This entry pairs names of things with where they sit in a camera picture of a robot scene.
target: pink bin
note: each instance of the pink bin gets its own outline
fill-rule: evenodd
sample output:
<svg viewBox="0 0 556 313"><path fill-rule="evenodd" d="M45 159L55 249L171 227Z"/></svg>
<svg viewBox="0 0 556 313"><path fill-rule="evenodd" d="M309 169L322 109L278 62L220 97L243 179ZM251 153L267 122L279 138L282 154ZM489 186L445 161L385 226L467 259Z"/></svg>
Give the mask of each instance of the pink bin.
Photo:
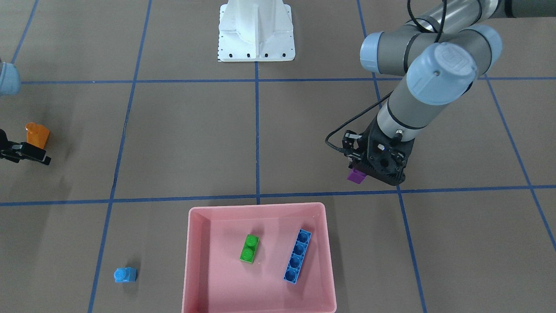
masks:
<svg viewBox="0 0 556 313"><path fill-rule="evenodd" d="M283 277L300 228L312 236L294 285ZM260 238L253 264L239 260L247 234ZM189 211L182 313L335 311L322 203Z"/></svg>

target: blue lego brick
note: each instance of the blue lego brick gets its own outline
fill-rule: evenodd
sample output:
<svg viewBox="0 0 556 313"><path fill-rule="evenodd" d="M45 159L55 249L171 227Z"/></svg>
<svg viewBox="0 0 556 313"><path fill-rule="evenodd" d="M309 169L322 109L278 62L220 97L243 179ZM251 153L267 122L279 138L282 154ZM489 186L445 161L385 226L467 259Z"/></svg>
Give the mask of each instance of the blue lego brick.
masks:
<svg viewBox="0 0 556 313"><path fill-rule="evenodd" d="M133 267L117 268L114 272L116 282L133 282L137 278L137 269Z"/></svg>
<svg viewBox="0 0 556 313"><path fill-rule="evenodd" d="M300 229L295 240L294 249L291 252L290 260L287 263L286 272L284 273L284 280L291 283L297 283L305 253L311 240L311 232Z"/></svg>

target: black cable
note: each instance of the black cable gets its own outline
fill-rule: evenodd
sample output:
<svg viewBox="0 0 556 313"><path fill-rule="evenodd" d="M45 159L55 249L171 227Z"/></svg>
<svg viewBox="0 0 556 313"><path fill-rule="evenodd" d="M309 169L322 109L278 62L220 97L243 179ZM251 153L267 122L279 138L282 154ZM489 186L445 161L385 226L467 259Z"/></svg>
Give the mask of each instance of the black cable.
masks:
<svg viewBox="0 0 556 313"><path fill-rule="evenodd" d="M442 19L440 20L440 29L438 30L434 42L440 40L440 36L442 36L442 32L444 31L444 22L446 21L446 12L448 11L448 0L442 0L442 2L444 3L444 7L442 8Z"/></svg>
<svg viewBox="0 0 556 313"><path fill-rule="evenodd" d="M439 42L440 41L440 36L442 36L442 32L444 31L444 22L446 21L446 13L448 11L448 0L442 0L442 3L443 3L443 8L442 8L442 19L440 20L440 29L438 30L438 32L436 32L437 35L436 35L436 39L434 40L434 42ZM411 10L411 0L408 0L408 14L409 14L409 17L411 18L411 21L413 23L415 23L415 26L417 27L417 29L419 29L420 32L422 32L422 33L434 33L434 31L429 31L428 29L423 27L423 25L421 25L417 21L417 19L413 15L413 11Z"/></svg>
<svg viewBox="0 0 556 313"><path fill-rule="evenodd" d="M369 106L368 108L366 108L365 110L363 110L363 112L355 115L354 117L352 117L351 119L349 119L347 122L343 123L342 125L340 125L340 127L336 128L334 131L332 131L330 134L328 134L328 136L326 136L326 139L324 139L324 142L331 147L332 149L342 152L342 153L347 153L348 151L346 149L340 148L335 146L334 144L332 144L330 141L328 141L330 139L330 137L332 137L334 134L336 134L338 131L340 131L340 129L346 127L347 124L353 122L354 120L360 118L361 116L363 116L363 114L369 112L370 110L372 110L374 107L376 107L377 105L381 104L382 102L384 102L384 100L388 99L388 97L390 97L390 95L392 94L392 91L389 92L387 95L385 95L382 99L380 99L377 103Z"/></svg>
<svg viewBox="0 0 556 313"><path fill-rule="evenodd" d="M419 22L417 22L417 19L415 18L415 16L413 15L413 11L411 10L411 0L408 0L408 13L409 13L409 17L411 17L411 20L415 23L415 26L419 29L420 32L422 32L422 33L432 33L433 32L433 31L429 31L428 29L423 27L423 25L421 25Z"/></svg>

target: grid line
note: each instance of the grid line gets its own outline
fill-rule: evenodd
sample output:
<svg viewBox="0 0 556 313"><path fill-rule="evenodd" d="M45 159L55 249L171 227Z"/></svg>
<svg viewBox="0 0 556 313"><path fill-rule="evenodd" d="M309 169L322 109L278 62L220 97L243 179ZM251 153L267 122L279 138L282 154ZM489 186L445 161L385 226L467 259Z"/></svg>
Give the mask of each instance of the grid line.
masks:
<svg viewBox="0 0 556 313"><path fill-rule="evenodd" d="M363 36L364 36L364 38L366 38L367 37L367 30L365 28L365 21L363 19L363 11L361 10L360 0L357 0L357 7L358 7L358 10L359 10L359 18L361 19L361 28L363 29ZM375 86L375 92L376 92L376 100L380 101L380 98L381 98L380 97L380 90L379 90L378 82L376 80L376 75L374 73L372 73L372 74L373 74L373 84ZM398 201L400 203L401 215L402 215L403 220L404 220L405 234L406 234L407 239L408 239L409 252L410 252L410 255L411 255L411 262L413 264L413 271L415 273L415 282L417 283L417 289L419 291L419 299L421 301L421 308L423 309L423 313L427 313L425 295L423 293L423 286L421 284L421 276L419 274L419 266L417 265L417 258L415 257L415 250L413 249L413 240L411 239L411 231L409 229L408 217L405 214L404 199L401 195L401 190L400 190L399 185L396 186L396 194L398 195Z"/></svg>
<svg viewBox="0 0 556 313"><path fill-rule="evenodd" d="M523 175L525 176L525 181L527 182L527 186L529 187L529 190L531 191L531 196L533 197L533 201L535 201L535 205L537 206L537 210L539 211L540 218L543 221L544 228L547 230L547 234L548 234L548 237L550 238L550 241L552 243L552 247L556 251L556 241L554 240L554 235L552 234L552 230L550 229L550 225L548 224L547 218L544 215L543 209L540 206L539 200L537 198L537 194L535 193L535 189L533 188L533 186L531 184L531 180L529 179L529 175L527 174L527 170L525 169L525 165L523 164L523 160L521 159L521 156L519 155L518 147L515 144L514 138L512 137L512 132L510 131L508 123L506 122L506 118L504 118L504 114L502 113L502 108L500 107L500 103L498 103L498 98L496 97L496 93L494 92L494 88L492 87L492 84L490 83L490 79L486 74L485 74L485 78L486 78L486 83L488 84L488 88L490 90L490 93L492 94L494 104L496 105L496 109L498 110L498 114L500 115L500 119L502 120L502 124L504 124L504 128L506 129L506 133L508 134L508 138L510 139L510 142L512 144L512 148L514 149L515 156L518 158L519 166L521 167Z"/></svg>
<svg viewBox="0 0 556 313"><path fill-rule="evenodd" d="M108 200L108 208L106 209L105 224L104 224L104 228L102 230L101 244L100 244L99 251L98 251L98 259L97 259L97 266L96 266L96 269L95 269L95 277L93 279L93 286L91 288L91 298L89 299L89 307L88 307L88 311L87 311L88 313L93 312L93 307L95 305L95 296L96 296L97 285L98 285L98 277L100 275L100 270L101 270L102 257L103 257L103 254L104 254L104 247L105 247L105 243L106 243L106 236L108 234L108 226L110 225L110 216L112 214L112 205L114 203L114 195L116 193L116 185L118 183L118 174L120 172L120 164L121 164L121 160L122 160L123 146L125 145L125 142L126 142L127 123L129 122L129 119L130 119L130 111L131 111L131 106L133 104L133 96L135 95L135 86L136 86L136 81L137 81L137 75L139 74L139 66L141 64L141 56L142 56L142 53L143 53L143 46L145 44L145 37L147 35L148 19L149 19L149 16L151 14L151 6L152 6L152 0L148 0L147 13L146 13L146 16L145 16L145 22L143 24L143 33L141 35L141 43L139 44L139 51L137 53L137 61L135 63L135 72L133 74L133 83L131 85L130 98L129 98L129 101L127 103L126 118L123 122L122 138L120 140L120 148L118 150L118 158L116 160L116 168L114 170L114 181L112 183L112 189L110 191L110 198Z"/></svg>
<svg viewBox="0 0 556 313"><path fill-rule="evenodd" d="M298 79L259 79L259 82L304 82L304 81L399 81L401 77L329 77ZM488 80L556 80L556 77L489 77ZM22 85L77 85L77 84L178 84L189 82L255 82L255 79L155 79L155 80L70 80L70 81L22 81Z"/></svg>
<svg viewBox="0 0 556 313"><path fill-rule="evenodd" d="M255 184L257 204L261 204L261 153L260 153L260 114L259 114L259 63L255 62Z"/></svg>
<svg viewBox="0 0 556 313"><path fill-rule="evenodd" d="M460 187L460 188L431 188L431 189L401 189L402 194L413 193L449 193L449 192L484 192L501 190L529 190L556 189L556 185L529 186L494 186L494 187ZM363 190L363 191L337 191L337 192L297 192L297 193L261 193L261 198L294 198L294 197L330 197L342 195L373 195L397 194L397 190ZM182 197L153 197L153 198L115 198L113 203L133 202L164 202L164 201L192 201L192 200L227 200L227 199L256 199L257 194L228 194L228 195L192 195ZM86 200L52 200L52 201L25 201L25 202L0 202L0 207L26 207L26 206L56 206L64 204L107 204L110 199Z"/></svg>
<svg viewBox="0 0 556 313"><path fill-rule="evenodd" d="M16 63L17 56L19 55L19 51L21 50L21 46L23 46L23 41L25 40L25 37L27 36L27 32L29 31L29 28L31 26L31 22L33 21L35 11L37 10L37 6L38 6L38 0L35 0L35 2L33 4L33 8L31 9L31 14L29 15L29 20L27 21L27 24L25 25L25 29L23 30L23 34L21 35L21 39L19 40L19 43L17 44L16 51L13 53L13 57L12 57L12 63L13 64Z"/></svg>

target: purple block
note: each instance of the purple block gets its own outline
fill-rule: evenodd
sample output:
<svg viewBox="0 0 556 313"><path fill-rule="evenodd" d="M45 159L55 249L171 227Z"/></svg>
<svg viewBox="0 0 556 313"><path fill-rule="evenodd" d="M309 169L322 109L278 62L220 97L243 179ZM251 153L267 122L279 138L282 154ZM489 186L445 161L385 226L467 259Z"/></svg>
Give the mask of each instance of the purple block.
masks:
<svg viewBox="0 0 556 313"><path fill-rule="evenodd" d="M360 172L356 169L351 169L351 172L349 173L349 175L347 176L348 180L356 183L356 184L360 184L361 182L363 182L363 180L365 179L365 177L367 177L367 174Z"/></svg>

